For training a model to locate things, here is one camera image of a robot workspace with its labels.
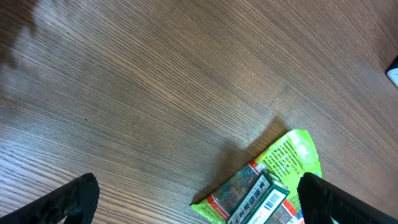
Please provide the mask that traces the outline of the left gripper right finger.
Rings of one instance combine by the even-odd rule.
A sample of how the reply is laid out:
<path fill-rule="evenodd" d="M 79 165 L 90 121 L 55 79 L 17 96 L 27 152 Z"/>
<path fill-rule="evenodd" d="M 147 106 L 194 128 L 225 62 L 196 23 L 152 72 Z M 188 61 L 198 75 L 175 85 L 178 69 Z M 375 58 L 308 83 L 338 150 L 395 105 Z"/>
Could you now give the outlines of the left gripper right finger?
<path fill-rule="evenodd" d="M 297 192 L 305 224 L 397 224 L 396 218 L 310 172 L 301 177 Z"/>

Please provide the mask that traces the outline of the green snack bag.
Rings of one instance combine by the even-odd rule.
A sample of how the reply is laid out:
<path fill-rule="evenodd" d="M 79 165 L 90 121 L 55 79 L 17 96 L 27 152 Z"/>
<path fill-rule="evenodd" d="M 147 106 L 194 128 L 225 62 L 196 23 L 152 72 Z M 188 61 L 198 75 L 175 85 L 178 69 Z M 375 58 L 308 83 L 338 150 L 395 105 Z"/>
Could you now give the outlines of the green snack bag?
<path fill-rule="evenodd" d="M 315 145 L 306 130 L 294 129 L 271 144 L 202 201 L 191 208 L 210 223 L 227 223 L 261 172 L 278 176 L 289 195 L 266 223 L 303 223 L 297 187 L 306 172 L 322 176 Z"/>

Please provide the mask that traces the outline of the green white small box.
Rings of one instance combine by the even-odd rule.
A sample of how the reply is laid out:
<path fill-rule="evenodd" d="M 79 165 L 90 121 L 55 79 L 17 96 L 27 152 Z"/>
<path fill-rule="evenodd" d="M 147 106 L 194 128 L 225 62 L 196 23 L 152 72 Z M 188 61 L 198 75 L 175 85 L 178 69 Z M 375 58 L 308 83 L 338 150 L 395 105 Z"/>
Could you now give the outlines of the green white small box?
<path fill-rule="evenodd" d="M 263 224 L 270 219 L 290 190 L 275 174 L 264 170 L 227 224 Z"/>

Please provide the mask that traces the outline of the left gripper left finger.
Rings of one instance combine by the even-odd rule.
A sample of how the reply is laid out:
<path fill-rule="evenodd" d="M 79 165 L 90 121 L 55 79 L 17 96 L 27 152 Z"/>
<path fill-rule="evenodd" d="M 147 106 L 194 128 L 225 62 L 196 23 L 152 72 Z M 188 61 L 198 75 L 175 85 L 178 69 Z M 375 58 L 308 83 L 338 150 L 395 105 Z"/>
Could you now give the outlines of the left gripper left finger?
<path fill-rule="evenodd" d="M 100 188 L 96 177 L 86 173 L 28 205 L 1 217 L 1 223 L 79 223 L 94 218 Z"/>

